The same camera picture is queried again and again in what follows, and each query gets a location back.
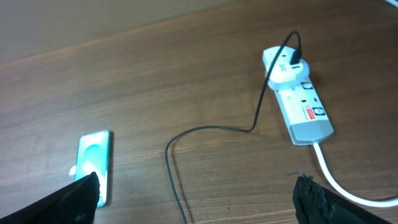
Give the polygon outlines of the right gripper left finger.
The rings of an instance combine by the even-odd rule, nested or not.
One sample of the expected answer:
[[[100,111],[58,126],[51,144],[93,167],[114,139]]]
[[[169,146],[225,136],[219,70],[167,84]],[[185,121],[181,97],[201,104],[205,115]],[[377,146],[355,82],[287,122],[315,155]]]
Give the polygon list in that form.
[[[100,198],[97,174],[89,175],[1,218],[1,224],[92,224]]]

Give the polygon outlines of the white USB charger plug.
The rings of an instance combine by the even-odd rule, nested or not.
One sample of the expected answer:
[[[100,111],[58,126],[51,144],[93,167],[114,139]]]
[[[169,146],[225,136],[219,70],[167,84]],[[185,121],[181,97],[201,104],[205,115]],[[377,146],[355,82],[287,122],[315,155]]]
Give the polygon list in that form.
[[[266,67],[266,76],[271,74],[271,77],[268,81],[268,86],[272,90],[286,90],[297,86],[300,81],[309,77],[310,69],[308,63],[300,59],[299,63],[297,64],[290,64],[290,56],[282,53],[272,71],[270,72],[269,69],[271,67],[271,62],[274,59],[273,55],[263,56],[263,62]]]

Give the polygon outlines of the Galaxy smartphone cyan screen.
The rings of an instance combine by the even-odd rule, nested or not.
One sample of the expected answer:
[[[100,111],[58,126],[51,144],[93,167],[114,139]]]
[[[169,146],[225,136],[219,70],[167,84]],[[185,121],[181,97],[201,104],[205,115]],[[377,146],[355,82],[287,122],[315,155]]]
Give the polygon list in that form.
[[[106,205],[111,135],[108,130],[82,135],[78,142],[74,181],[95,172],[99,180],[97,207]]]

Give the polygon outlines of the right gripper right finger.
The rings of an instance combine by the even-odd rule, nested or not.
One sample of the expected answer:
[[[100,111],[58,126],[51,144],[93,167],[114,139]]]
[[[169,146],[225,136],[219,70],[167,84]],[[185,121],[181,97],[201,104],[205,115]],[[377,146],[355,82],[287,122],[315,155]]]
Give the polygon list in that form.
[[[314,182],[312,176],[297,178],[292,199],[299,224],[391,224]]]

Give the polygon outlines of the white power strip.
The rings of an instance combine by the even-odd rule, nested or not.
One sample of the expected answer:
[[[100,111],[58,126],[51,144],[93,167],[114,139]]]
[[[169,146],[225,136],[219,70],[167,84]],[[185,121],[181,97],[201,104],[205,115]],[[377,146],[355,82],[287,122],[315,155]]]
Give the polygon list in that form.
[[[278,46],[265,49],[262,57],[275,57]],[[291,57],[294,49],[284,47],[281,51]],[[286,90],[273,90],[279,104],[292,144],[307,146],[320,142],[334,133],[324,106],[310,80],[310,75],[297,86]]]

